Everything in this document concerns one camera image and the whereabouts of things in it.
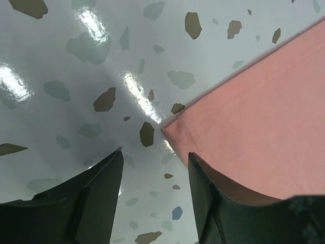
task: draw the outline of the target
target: floor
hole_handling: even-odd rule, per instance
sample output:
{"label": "floor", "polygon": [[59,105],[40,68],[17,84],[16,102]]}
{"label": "floor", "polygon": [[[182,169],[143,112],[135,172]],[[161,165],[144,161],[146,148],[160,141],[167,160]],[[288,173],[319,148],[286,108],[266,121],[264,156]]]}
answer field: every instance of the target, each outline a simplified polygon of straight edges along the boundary
{"label": "floor", "polygon": [[0,3],[0,202],[120,149],[120,244],[198,240],[187,169],[160,129],[325,17],[325,0],[30,2]]}

